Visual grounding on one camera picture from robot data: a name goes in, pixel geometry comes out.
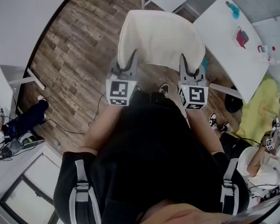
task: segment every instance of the black shirt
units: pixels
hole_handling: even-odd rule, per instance
[[[94,187],[103,224],[134,223],[141,212],[164,199],[222,212],[221,186],[230,160],[224,153],[211,155],[177,107],[125,107],[97,157],[64,153],[54,206],[65,224],[70,223],[68,203],[79,159]],[[237,171],[234,177],[242,181]]]

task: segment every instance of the blue object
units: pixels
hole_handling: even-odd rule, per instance
[[[207,59],[206,59],[206,57],[203,58],[203,60],[202,60],[202,62],[201,62],[201,65],[203,66],[204,71],[205,71],[205,73],[206,73],[206,72],[207,72]]]
[[[237,6],[235,6],[233,3],[229,3],[228,7],[231,8],[231,10],[233,11],[233,17],[235,19],[239,18],[239,8]]]

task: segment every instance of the black shorts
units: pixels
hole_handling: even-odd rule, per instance
[[[251,147],[246,141],[238,139],[228,133],[222,134],[220,142],[224,152],[230,159],[238,159],[246,148]]]

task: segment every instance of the yellow-green cloth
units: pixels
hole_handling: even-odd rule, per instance
[[[260,115],[259,106],[265,102],[268,110],[279,113],[278,91],[277,83],[269,77],[264,77],[249,103],[243,105],[242,121],[236,133],[237,136],[260,142],[265,132],[272,129],[275,117],[268,112]],[[253,141],[246,141],[251,145],[257,145]]]

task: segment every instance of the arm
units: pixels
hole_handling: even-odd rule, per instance
[[[79,152],[90,152],[97,155],[113,132],[121,110],[122,106],[107,106],[87,131],[83,138],[82,146],[79,148]]]
[[[202,143],[202,145],[212,154],[224,153],[222,144],[215,132],[211,129],[204,113],[201,110],[186,110],[191,130]]]
[[[247,167],[247,172],[251,177],[255,177],[260,169],[260,159],[263,157],[266,147],[260,146],[256,154],[253,156],[251,162]]]

